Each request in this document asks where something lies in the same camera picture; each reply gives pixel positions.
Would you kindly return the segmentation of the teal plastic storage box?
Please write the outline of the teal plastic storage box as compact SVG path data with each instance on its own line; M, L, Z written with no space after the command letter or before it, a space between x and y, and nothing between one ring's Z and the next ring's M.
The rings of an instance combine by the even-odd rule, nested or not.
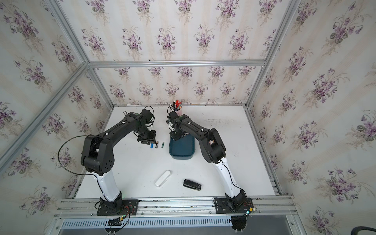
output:
M195 153L195 138L192 135L185 135L176 141L170 137L168 152L176 160L191 159Z

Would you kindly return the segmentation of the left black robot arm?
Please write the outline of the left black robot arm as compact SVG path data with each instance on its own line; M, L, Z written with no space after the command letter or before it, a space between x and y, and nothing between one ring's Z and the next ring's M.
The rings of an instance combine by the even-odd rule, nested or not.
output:
M147 108L140 113L124 112L124 118L114 126L100 134L85 137L81 165L94 175L103 201L114 203L122 199L112 172L115 164L114 147L130 133L134 133L141 144L155 144L156 131L149 129L154 120L154 111Z

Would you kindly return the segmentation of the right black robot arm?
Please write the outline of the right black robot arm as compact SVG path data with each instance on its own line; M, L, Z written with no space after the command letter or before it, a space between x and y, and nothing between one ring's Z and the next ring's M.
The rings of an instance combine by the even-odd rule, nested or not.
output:
M189 116L179 115L175 111L167 115L166 123L171 128L170 136L178 141L187 135L191 135L199 143L201 154L204 159L213 164L225 188L225 196L234 206L240 206L247 201L246 192L237 184L226 159L226 147L218 131L215 128L208 129L196 122Z

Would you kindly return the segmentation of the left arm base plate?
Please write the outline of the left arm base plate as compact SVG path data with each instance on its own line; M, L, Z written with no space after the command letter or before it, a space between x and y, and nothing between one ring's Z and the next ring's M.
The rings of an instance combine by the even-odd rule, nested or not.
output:
M117 202L108 202L102 198L99 201L99 205L95 206L97 209L97 216L110 216L110 215L136 215L138 210L139 200L122 200Z

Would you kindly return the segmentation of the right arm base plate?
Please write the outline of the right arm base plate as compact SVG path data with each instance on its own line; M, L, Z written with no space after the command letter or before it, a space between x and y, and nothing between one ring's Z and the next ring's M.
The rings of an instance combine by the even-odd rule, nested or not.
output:
M252 199L247 198L242 204L236 205L234 201L229 198L215 197L213 199L216 214L245 214L249 215L256 211Z

